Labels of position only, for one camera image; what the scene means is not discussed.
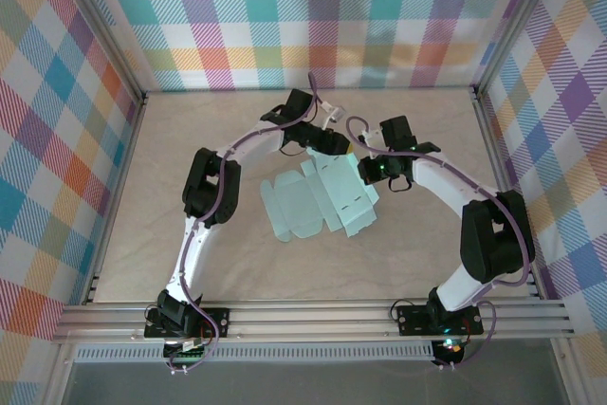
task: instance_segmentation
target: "plaid wall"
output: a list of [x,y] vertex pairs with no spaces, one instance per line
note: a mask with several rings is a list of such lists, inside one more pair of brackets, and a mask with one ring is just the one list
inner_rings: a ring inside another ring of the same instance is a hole
[[541,0],[487,107],[536,233],[607,397],[607,0]]
[[518,0],[99,0],[150,89],[467,86]]
[[0,0],[0,404],[84,286],[135,104],[73,0]]

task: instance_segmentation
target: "beige floor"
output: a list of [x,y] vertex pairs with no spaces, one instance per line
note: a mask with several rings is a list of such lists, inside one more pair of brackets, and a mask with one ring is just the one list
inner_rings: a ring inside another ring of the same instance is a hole
[[[96,302],[150,302],[169,279],[183,235],[181,192],[195,151],[245,133],[288,92],[152,95],[95,294]],[[449,90],[322,91],[329,102],[373,125],[406,115],[418,140],[495,185],[469,94]],[[343,131],[343,125],[337,127]],[[289,145],[287,151],[297,151]],[[269,156],[241,185],[236,214],[220,234],[203,275],[206,300],[425,297],[459,264],[458,217],[423,188],[390,193],[377,184],[377,221],[348,239],[325,227],[284,244],[259,193],[265,178],[299,170],[306,155]],[[524,288],[495,290],[522,295]]]

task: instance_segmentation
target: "gray work surface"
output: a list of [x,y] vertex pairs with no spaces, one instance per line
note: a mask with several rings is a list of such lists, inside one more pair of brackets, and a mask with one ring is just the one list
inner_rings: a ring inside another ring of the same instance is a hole
[[[478,347],[472,345],[470,352]],[[470,364],[427,361],[210,362],[172,377],[162,363],[77,363],[64,405],[569,403],[549,341],[492,341]]]

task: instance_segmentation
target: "black mounting plate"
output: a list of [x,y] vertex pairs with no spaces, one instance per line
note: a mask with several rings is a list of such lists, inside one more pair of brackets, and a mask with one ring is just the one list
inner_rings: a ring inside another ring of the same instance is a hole
[[432,324],[426,305],[400,305],[396,308],[398,333],[401,336],[467,336],[468,329],[463,320],[468,322],[470,334],[478,336],[483,334],[480,317],[478,307],[466,307],[438,328]]
[[[228,336],[228,328],[230,327],[230,310],[223,307],[203,308],[205,312],[209,314],[211,318],[217,323],[219,328],[219,338],[225,338]],[[150,308],[148,311],[148,319],[156,321],[157,308]],[[212,335],[212,328],[209,324],[204,324],[203,319],[200,319],[202,327],[202,336],[205,339],[209,339]],[[175,334],[170,329],[162,329],[157,325],[147,325],[143,330],[143,337],[145,339],[173,339]]]

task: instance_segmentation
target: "colorful checkered pattern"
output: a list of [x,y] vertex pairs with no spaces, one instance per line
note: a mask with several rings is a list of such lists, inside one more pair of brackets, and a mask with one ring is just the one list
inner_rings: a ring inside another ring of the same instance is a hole
[[0,404],[38,391],[135,109],[73,0],[0,0]]
[[100,2],[149,88],[184,90],[469,85],[518,0]]
[[489,90],[493,128],[607,396],[607,0],[541,0]]

